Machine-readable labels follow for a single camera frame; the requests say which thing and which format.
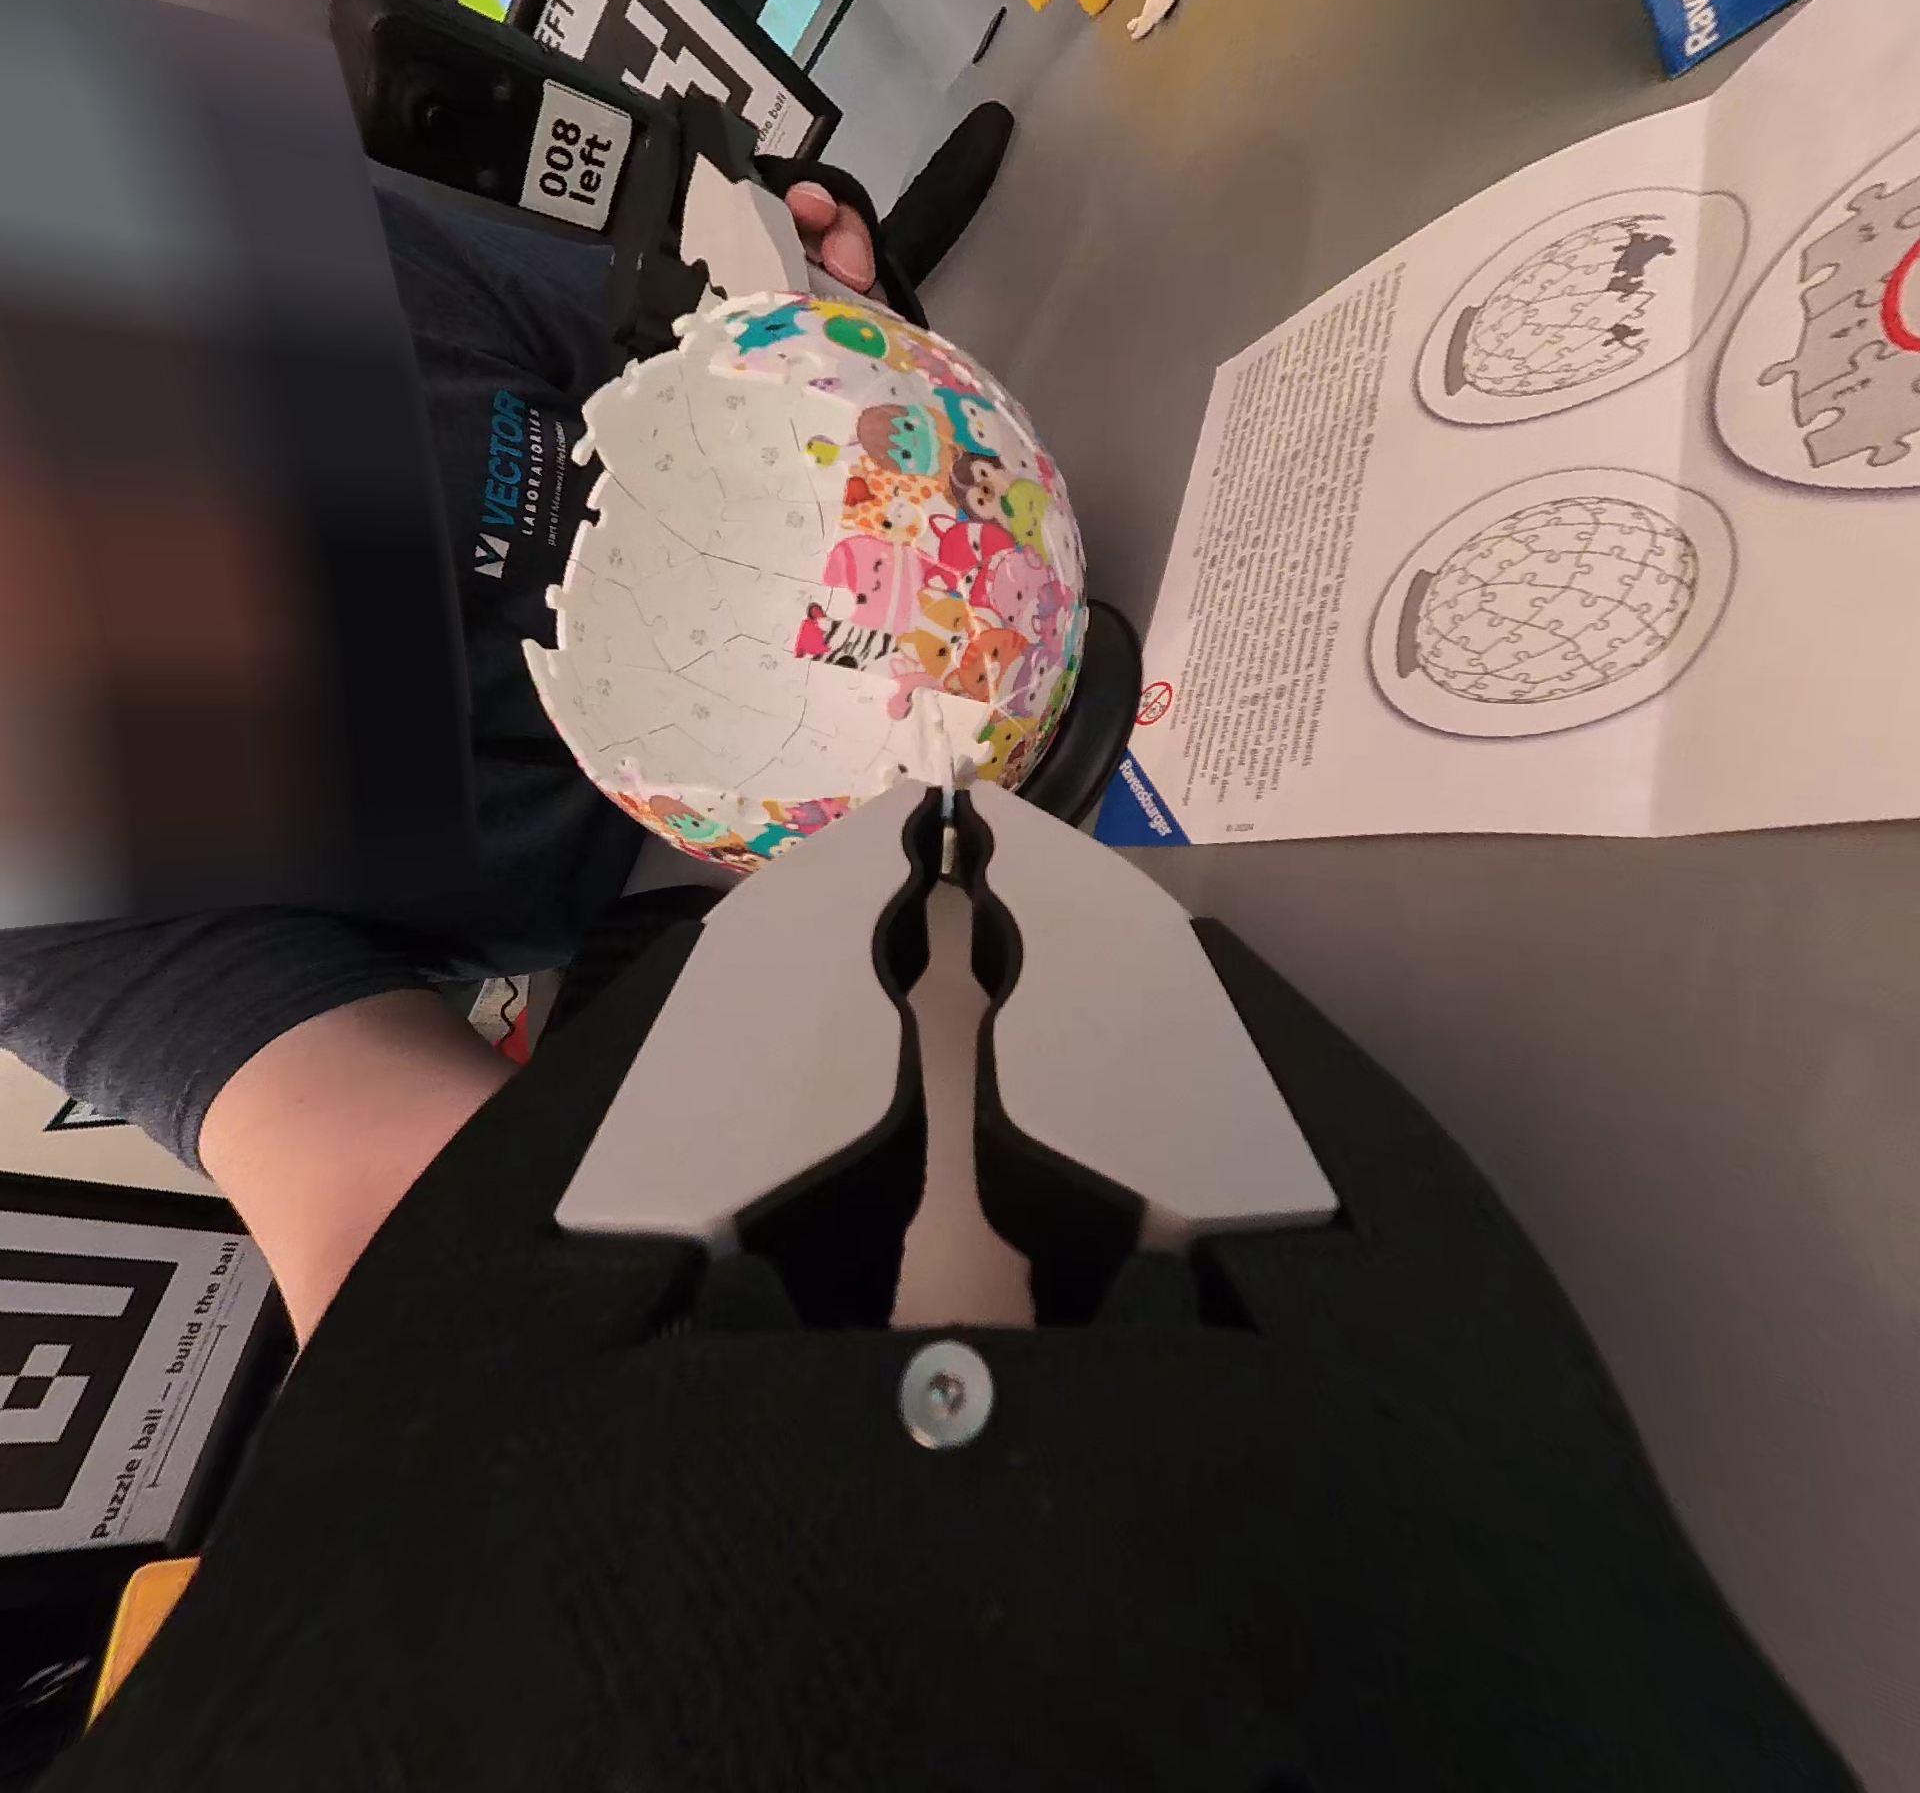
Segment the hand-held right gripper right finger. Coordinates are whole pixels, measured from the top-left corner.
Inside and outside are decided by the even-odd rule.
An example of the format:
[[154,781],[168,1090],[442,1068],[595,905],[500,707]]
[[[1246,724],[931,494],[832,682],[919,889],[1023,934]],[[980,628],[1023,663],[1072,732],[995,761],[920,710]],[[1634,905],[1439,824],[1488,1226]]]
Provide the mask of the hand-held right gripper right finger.
[[980,1205],[1021,1253],[1163,1253],[1339,1199],[1187,910],[999,787],[959,798]]

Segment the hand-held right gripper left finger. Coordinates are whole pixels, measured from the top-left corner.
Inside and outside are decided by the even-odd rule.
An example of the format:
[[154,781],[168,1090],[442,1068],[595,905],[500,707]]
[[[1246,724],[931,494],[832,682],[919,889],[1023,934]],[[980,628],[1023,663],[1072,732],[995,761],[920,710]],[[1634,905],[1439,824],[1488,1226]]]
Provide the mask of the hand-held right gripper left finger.
[[944,792],[899,783],[772,857],[701,925],[556,1226],[739,1242],[745,1214],[923,1094]]

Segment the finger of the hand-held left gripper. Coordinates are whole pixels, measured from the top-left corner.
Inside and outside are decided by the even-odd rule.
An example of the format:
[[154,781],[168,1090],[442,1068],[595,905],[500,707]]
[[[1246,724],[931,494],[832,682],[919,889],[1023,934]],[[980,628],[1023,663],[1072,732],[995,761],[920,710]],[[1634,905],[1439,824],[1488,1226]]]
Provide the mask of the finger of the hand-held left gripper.
[[722,170],[689,176],[680,257],[695,275],[697,310],[770,293],[814,294],[801,224],[788,204]]

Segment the colourful puzzle ball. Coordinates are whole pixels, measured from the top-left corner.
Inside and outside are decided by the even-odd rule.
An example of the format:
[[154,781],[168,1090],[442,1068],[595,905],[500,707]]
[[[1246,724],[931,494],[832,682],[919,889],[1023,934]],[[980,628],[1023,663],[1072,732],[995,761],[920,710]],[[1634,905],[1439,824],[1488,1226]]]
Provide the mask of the colourful puzzle ball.
[[764,869],[911,781],[1019,787],[1069,715],[1087,562],[995,376],[876,304],[709,296],[584,402],[588,510],[524,649],[591,783]]

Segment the person's right forearm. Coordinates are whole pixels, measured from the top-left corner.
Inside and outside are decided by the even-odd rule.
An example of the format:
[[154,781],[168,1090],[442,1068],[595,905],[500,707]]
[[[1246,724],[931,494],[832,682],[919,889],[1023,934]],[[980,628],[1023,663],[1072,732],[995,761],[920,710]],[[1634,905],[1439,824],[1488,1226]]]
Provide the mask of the person's right forearm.
[[302,1019],[203,1114],[199,1160],[305,1347],[369,1241],[517,1065],[432,991]]

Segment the person's left hand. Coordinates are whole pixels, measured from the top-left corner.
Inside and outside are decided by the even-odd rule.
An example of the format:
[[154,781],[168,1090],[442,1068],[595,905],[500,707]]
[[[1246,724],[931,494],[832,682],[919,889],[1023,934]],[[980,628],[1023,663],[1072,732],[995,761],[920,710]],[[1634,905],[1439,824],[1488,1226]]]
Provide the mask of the person's left hand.
[[807,259],[849,293],[873,294],[878,284],[876,246],[859,211],[817,181],[798,181],[784,194]]

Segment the framed marker sign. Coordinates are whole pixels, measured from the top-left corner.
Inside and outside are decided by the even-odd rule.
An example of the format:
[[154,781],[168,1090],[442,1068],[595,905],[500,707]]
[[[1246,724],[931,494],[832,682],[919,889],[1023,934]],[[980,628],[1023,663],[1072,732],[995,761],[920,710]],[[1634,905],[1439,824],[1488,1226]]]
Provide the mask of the framed marker sign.
[[657,100],[698,88],[756,130],[764,156],[819,160],[841,109],[733,0],[511,0],[506,24]]
[[5,1570],[197,1545],[294,1359],[217,1196],[5,1176]]

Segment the person in dark shirt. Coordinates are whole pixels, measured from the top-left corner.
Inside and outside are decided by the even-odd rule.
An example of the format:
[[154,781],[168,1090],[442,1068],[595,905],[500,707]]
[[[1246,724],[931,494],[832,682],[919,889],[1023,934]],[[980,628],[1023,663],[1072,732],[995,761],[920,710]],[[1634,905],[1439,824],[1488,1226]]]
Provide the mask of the person in dark shirt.
[[459,587],[473,869],[394,918],[251,908],[5,934],[5,1049],[190,1168],[215,1097],[263,1044],[361,997],[566,965],[650,845],[566,749],[524,655],[552,634],[544,594],[588,515],[572,450],[612,372],[610,255],[401,188],[376,200]]

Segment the folded paper instruction sheet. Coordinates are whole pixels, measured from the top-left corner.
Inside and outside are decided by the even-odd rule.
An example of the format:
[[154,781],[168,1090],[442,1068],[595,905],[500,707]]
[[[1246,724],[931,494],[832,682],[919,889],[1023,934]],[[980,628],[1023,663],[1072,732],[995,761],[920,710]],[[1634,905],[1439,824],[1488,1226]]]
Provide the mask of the folded paper instruction sheet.
[[1811,0],[1219,366],[1105,845],[1916,820],[1916,9]]

